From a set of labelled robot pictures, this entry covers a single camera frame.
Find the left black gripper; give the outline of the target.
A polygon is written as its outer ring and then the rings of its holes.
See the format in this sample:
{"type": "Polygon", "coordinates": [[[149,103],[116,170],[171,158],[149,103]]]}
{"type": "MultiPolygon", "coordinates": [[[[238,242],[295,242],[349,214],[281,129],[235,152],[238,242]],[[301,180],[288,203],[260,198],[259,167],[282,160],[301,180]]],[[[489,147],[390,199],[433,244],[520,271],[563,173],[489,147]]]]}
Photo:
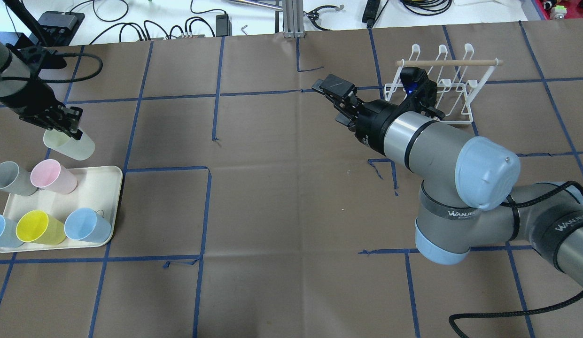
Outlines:
{"type": "Polygon", "coordinates": [[[53,89],[42,80],[18,80],[22,88],[9,95],[9,108],[20,120],[46,130],[66,133],[70,138],[81,140],[79,128],[83,109],[66,107],[57,100],[53,89]]]}

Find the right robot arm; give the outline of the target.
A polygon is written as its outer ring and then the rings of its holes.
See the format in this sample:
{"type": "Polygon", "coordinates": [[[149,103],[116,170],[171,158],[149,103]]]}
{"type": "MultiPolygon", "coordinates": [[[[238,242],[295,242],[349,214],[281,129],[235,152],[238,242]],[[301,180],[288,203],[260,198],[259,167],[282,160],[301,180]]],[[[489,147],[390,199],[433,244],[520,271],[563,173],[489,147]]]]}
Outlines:
{"type": "Polygon", "coordinates": [[[441,121],[437,85],[425,71],[401,75],[399,105],[364,102],[335,75],[313,90],[338,110],[337,122],[361,143],[423,180],[415,242],[427,259],[457,264],[474,246],[527,240],[545,261],[583,287],[583,187],[577,182],[517,186],[510,150],[441,121]]]}

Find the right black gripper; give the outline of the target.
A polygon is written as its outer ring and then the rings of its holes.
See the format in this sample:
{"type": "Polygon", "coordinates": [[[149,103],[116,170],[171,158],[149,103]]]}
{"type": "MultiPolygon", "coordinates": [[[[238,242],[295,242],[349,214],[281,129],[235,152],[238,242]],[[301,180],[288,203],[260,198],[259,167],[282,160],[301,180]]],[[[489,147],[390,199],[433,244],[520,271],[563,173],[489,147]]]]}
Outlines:
{"type": "Polygon", "coordinates": [[[390,125],[403,113],[399,105],[384,99],[362,102],[356,98],[357,86],[334,74],[317,79],[312,90],[339,110],[335,120],[354,132],[360,143],[385,155],[384,137],[390,125]]]}

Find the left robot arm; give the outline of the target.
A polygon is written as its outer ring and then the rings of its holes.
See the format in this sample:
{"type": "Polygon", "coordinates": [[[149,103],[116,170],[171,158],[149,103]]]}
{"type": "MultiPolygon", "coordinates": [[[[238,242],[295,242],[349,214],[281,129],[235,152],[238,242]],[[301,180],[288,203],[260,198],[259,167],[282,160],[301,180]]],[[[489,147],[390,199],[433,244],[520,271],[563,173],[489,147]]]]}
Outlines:
{"type": "Polygon", "coordinates": [[[57,130],[81,140],[82,109],[68,108],[57,100],[53,89],[42,82],[21,58],[0,41],[0,103],[20,120],[46,130],[57,130]]]}

